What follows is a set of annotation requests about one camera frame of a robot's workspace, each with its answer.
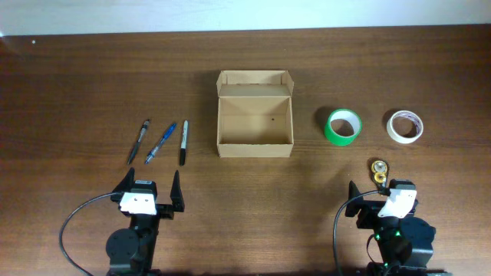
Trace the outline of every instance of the black pen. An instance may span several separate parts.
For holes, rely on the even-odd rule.
[[[138,140],[133,145],[133,149],[131,150],[130,157],[128,157],[128,165],[130,165],[133,162],[133,159],[135,159],[135,156],[137,155],[138,152],[138,148],[140,148],[141,140],[143,139],[143,136],[147,132],[147,128],[149,124],[150,124],[150,119],[147,119],[145,123],[143,123],[143,126],[141,126]]]
[[[186,144],[187,144],[187,120],[184,121],[183,126],[183,141],[181,142],[181,151],[179,156],[179,166],[184,166],[186,162]]]

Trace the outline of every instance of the white masking tape roll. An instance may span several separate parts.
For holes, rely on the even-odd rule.
[[[405,118],[413,122],[414,126],[416,126],[416,136],[408,138],[397,134],[394,129],[394,119],[396,118]],[[387,132],[389,133],[390,138],[398,143],[412,143],[420,138],[421,134],[423,134],[423,121],[415,113],[410,111],[397,111],[387,122]]]

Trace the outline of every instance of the ballpoint pen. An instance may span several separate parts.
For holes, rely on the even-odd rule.
[[[160,150],[160,147],[162,147],[162,145],[166,142],[166,140],[169,138],[170,134],[172,134],[176,126],[177,126],[176,123],[173,123],[169,126],[169,129],[164,133],[159,143],[148,153],[147,158],[145,159],[145,164],[150,163],[151,159],[155,157],[157,151]]]
[[[131,150],[130,156],[128,157],[128,162],[127,162],[128,165],[130,165],[133,162],[133,159],[137,155],[138,148],[140,148],[141,140],[143,139],[143,136],[145,136],[145,133],[147,133],[147,129],[148,129],[149,124],[150,124],[150,119],[147,119],[145,121],[145,123],[143,123],[143,126],[141,126],[140,135],[138,136],[138,140],[133,145],[133,149]]]

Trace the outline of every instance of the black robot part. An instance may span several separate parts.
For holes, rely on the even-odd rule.
[[[134,169],[131,168],[114,192],[133,192],[152,194],[157,197],[157,184],[139,184],[134,181]],[[123,196],[113,195],[111,200],[121,201]],[[115,231],[107,240],[106,253],[110,258],[110,270],[107,276],[154,276],[159,275],[159,270],[152,270],[153,252],[159,234],[159,222],[161,219],[173,219],[174,212],[184,212],[184,199],[180,188],[179,172],[174,174],[172,189],[170,192],[172,205],[156,204],[156,215],[130,214],[130,227]]]
[[[416,189],[416,186],[409,180],[392,179],[384,194],[390,195],[390,189]],[[348,199],[359,194],[357,186],[351,181]],[[385,205],[382,201],[360,198],[346,207],[345,216],[354,217],[358,214],[359,229],[374,231],[384,263],[370,263],[367,270],[371,271],[372,275],[379,275],[380,271],[392,264],[392,271],[396,271],[394,273],[424,275],[427,263],[433,255],[431,242],[437,230],[423,219],[414,217],[417,203],[418,201],[414,202],[413,208],[404,218],[378,217],[379,211]]]

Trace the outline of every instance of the green tape roll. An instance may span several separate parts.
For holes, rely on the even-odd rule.
[[[354,134],[351,136],[341,136],[333,131],[331,127],[331,123],[333,120],[345,120],[350,123],[353,128]],[[328,122],[325,124],[324,135],[328,140],[336,146],[347,146],[353,142],[353,140],[360,134],[361,132],[361,119],[360,117],[353,111],[348,109],[338,109],[335,112],[331,113],[329,116]]]

